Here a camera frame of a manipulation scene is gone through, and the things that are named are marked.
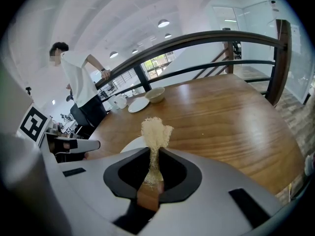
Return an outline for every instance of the white cup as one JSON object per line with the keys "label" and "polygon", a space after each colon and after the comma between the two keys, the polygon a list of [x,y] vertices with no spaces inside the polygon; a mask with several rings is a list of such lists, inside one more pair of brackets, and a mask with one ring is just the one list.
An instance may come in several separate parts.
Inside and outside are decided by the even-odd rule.
{"label": "white cup", "polygon": [[122,94],[118,94],[115,98],[114,98],[114,102],[116,103],[116,105],[123,109],[127,106],[127,100],[122,96]]}
{"label": "white cup", "polygon": [[116,105],[116,103],[114,102],[115,100],[115,95],[113,95],[112,97],[110,97],[108,99],[109,104],[114,108],[114,109],[119,109],[119,107]]}

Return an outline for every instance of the white bowl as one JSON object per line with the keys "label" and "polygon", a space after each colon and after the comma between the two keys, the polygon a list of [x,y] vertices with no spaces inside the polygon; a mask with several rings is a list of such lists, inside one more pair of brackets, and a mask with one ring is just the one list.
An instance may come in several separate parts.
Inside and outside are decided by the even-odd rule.
{"label": "white bowl", "polygon": [[154,88],[148,91],[144,97],[146,97],[152,103],[159,103],[164,99],[165,88]]}

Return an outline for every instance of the metal railing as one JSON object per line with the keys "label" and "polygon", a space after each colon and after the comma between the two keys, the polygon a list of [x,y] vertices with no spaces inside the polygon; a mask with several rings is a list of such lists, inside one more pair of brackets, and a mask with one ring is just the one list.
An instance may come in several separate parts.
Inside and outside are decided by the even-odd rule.
{"label": "metal railing", "polygon": [[[262,94],[265,95],[266,99],[272,104],[276,105],[284,89],[286,78],[289,71],[290,59],[291,59],[291,30],[290,23],[286,20],[276,20],[278,39],[267,37],[260,34],[243,32],[243,31],[231,31],[231,30],[215,30],[215,31],[203,31],[192,34],[183,35],[164,41],[155,46],[152,46],[133,57],[127,59],[125,62],[117,66],[111,71],[111,78],[113,80],[118,76],[134,69],[134,72],[139,78],[140,83],[122,90],[118,93],[124,93],[139,87],[143,87],[145,91],[151,90],[150,84],[159,80],[163,80],[172,76],[180,75],[183,73],[202,70],[214,67],[215,69],[219,66],[224,66],[217,74],[220,74],[226,69],[227,73],[233,73],[233,65],[235,64],[271,64],[273,65],[271,76],[262,77],[257,79],[248,79],[246,82],[260,82],[269,81],[268,89]],[[233,41],[257,43],[263,45],[269,45],[274,47],[274,60],[244,60],[244,59],[233,59]],[[161,54],[165,54],[180,48],[213,43],[213,42],[226,42],[224,45],[224,51],[226,53],[226,59],[217,62],[211,62],[208,64],[197,65],[193,67],[188,67],[182,70],[178,70],[172,73],[167,73],[159,77],[148,80],[142,67],[141,63],[157,57]],[[99,89],[109,81],[101,79],[96,83],[96,88]]]}

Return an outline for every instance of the dark hair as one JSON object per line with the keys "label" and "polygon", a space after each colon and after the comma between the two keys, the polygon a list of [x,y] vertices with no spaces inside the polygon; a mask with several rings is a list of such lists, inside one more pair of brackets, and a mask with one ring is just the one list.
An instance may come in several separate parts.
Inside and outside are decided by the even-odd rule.
{"label": "dark hair", "polygon": [[49,56],[54,56],[55,55],[55,50],[56,49],[62,50],[64,52],[69,51],[69,46],[64,43],[64,42],[57,42],[55,44],[53,44],[52,48],[49,51]]}

